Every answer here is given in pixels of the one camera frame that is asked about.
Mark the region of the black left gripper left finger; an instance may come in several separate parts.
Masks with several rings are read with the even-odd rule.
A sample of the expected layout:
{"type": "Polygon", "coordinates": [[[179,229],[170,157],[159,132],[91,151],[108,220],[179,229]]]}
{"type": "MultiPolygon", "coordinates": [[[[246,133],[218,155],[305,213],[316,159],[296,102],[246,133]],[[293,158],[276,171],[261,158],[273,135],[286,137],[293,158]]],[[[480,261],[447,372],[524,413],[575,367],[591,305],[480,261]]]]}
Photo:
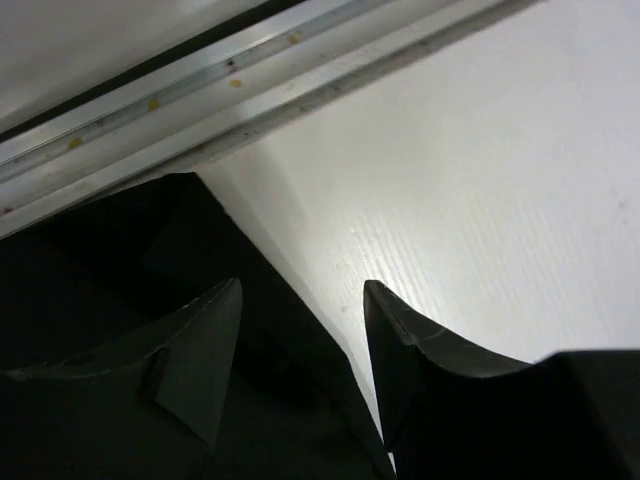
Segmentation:
{"type": "Polygon", "coordinates": [[[5,479],[209,479],[242,313],[219,283],[56,364],[1,374],[5,479]]]}

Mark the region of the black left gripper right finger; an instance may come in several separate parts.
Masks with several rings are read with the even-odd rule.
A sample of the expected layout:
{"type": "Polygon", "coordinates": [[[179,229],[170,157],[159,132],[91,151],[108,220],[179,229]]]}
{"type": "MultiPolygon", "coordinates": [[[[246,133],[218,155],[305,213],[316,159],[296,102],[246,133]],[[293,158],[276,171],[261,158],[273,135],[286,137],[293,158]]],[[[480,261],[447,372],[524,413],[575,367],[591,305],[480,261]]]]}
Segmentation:
{"type": "Polygon", "coordinates": [[[533,364],[420,314],[379,281],[364,317],[383,443],[402,479],[635,479],[639,355],[533,364]]]}

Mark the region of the black trousers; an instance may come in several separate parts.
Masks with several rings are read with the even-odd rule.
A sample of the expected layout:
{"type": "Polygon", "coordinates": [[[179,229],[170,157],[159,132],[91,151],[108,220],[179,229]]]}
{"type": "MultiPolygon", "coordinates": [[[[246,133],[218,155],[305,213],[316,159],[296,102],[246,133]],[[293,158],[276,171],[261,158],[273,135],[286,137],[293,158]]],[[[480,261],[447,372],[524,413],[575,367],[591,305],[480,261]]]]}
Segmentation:
{"type": "Polygon", "coordinates": [[[194,174],[2,241],[1,374],[115,341],[230,279],[242,313],[209,479],[392,478],[345,353],[194,174]]]}

